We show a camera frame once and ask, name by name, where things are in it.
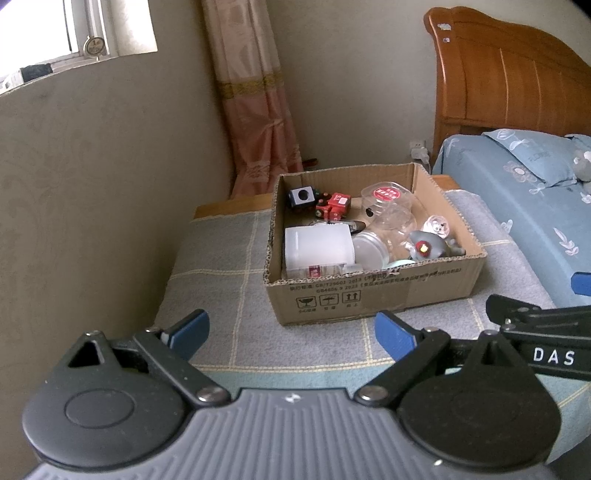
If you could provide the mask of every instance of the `gold curtain trim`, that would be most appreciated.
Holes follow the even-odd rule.
[[[266,90],[273,90],[283,85],[283,74],[280,70],[266,73],[260,80],[247,80],[245,82],[218,82],[222,99],[231,100],[242,95],[256,95]]]

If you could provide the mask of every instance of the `red eye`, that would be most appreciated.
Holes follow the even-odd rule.
[[[427,258],[429,256],[429,253],[431,253],[431,244],[429,242],[426,242],[425,240],[417,242],[414,245],[414,248],[416,249],[417,253],[424,258]]]

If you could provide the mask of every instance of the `wall socket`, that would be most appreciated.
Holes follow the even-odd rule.
[[[408,143],[409,148],[412,150],[413,148],[424,148],[427,146],[426,140],[411,140]]]

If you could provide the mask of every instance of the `open cardboard box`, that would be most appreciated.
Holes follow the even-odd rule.
[[[321,192],[351,195],[354,200],[348,219],[363,219],[358,200],[361,190],[380,181],[394,181],[415,194],[422,204],[413,206],[419,228],[428,216],[443,215],[466,255],[390,270],[285,280],[284,228],[306,225],[313,219],[312,214],[293,214],[287,202],[289,190],[312,185]],[[486,252],[466,221],[425,169],[416,164],[364,165],[282,175],[275,185],[271,208],[264,282],[282,325],[361,318],[379,310],[396,312],[464,298],[472,292],[486,259]]]

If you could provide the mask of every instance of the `window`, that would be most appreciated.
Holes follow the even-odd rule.
[[[87,60],[90,35],[105,39],[106,57],[117,55],[108,1],[9,0],[0,10],[0,82],[27,65],[51,63],[56,71]]]

